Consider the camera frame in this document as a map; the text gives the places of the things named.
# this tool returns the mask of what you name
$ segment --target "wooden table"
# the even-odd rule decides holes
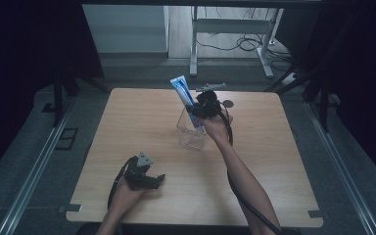
[[[266,190],[282,226],[320,227],[318,211],[279,97],[274,93],[216,92],[234,107],[234,148]],[[180,145],[176,124],[183,106],[172,89],[115,89],[70,201],[71,221],[102,221],[115,177],[144,151],[150,176],[165,173],[159,190],[144,195],[124,223],[247,225],[232,193],[220,152],[207,136],[203,150]]]

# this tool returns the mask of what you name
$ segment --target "white wall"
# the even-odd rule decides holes
[[[168,6],[82,7],[98,53],[167,52]]]

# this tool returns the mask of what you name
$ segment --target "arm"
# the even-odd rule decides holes
[[[217,116],[210,119],[203,119],[202,123],[207,134],[214,140],[221,152],[231,179],[240,194],[249,204],[280,229],[279,221],[267,194],[228,141],[228,132],[222,118]],[[274,234],[259,218],[255,217],[241,203],[240,206],[249,223],[252,234]]]
[[[117,190],[113,196],[111,206],[103,218],[97,235],[115,234],[120,220],[139,201],[146,189],[133,191],[129,188],[127,180],[123,177],[119,180]]]

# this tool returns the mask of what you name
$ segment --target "dark curtain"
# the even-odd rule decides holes
[[[0,158],[24,124],[36,91],[52,84],[57,72],[70,70],[103,77],[81,5],[0,0]]]

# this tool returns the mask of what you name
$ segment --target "aluminum rail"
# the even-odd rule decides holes
[[[316,131],[319,134],[325,148],[328,152],[333,166],[335,167],[341,181],[344,185],[344,188],[347,191],[347,194],[352,202],[353,207],[355,208],[356,213],[358,214],[359,220],[361,221],[364,229],[368,235],[376,235],[376,221],[374,215],[372,214],[370,208],[368,207],[365,198],[359,192],[353,178],[348,171],[346,164],[344,163],[340,153],[335,147],[334,142],[332,141],[330,135],[324,131],[317,119],[317,112],[313,105],[310,105],[308,102],[305,102],[305,106],[310,113],[311,120],[313,125],[316,128]]]
[[[0,225],[0,235],[3,234],[14,234],[15,229],[20,222],[21,217],[24,214],[26,209],[26,205],[31,198],[35,187],[41,178],[42,172],[47,165],[51,154],[57,144],[58,139],[60,138],[61,133],[63,132],[63,128],[66,125],[70,114],[71,109],[73,107],[75,98],[69,97],[65,104],[65,115],[60,120],[59,125],[53,127],[51,130],[50,136],[48,137],[44,147],[41,150],[41,153],[38,156],[38,159],[35,161],[32,170],[30,171],[27,179],[23,183],[20,191],[18,192],[14,202],[11,204],[5,218],[3,219]]]

